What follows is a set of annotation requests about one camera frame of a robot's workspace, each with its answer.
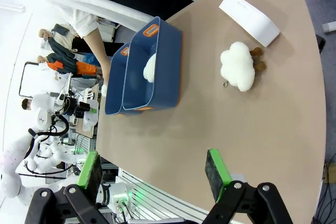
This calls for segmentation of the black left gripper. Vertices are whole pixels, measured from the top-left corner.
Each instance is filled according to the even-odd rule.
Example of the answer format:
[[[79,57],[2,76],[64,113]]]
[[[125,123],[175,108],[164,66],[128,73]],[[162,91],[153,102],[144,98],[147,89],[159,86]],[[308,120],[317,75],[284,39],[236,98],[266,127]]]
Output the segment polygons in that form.
[[[64,115],[83,119],[90,105],[75,98],[66,97]],[[108,223],[96,207],[96,199],[102,180],[100,156],[90,152],[74,184],[62,186],[57,192],[40,188],[33,194],[25,223],[65,223],[76,217],[80,223]]]

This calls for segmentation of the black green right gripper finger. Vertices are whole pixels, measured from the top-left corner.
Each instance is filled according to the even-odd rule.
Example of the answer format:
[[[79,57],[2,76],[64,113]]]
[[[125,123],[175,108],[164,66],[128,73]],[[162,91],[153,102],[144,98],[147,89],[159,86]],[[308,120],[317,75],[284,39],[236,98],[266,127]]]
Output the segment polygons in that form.
[[[205,173],[215,205],[205,223],[231,223],[235,214],[246,214],[252,223],[292,223],[277,187],[269,182],[257,187],[233,180],[217,149],[209,149]]]

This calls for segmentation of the person right hand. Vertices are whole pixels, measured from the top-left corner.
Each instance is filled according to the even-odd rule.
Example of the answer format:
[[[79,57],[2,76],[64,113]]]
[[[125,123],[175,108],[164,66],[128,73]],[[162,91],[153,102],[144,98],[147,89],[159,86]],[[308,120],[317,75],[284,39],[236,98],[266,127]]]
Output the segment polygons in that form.
[[[109,76],[110,76],[110,69],[111,69],[111,61],[109,59],[107,59],[103,63],[101,63],[100,65],[101,65],[101,69],[102,69],[104,84],[108,85]]]

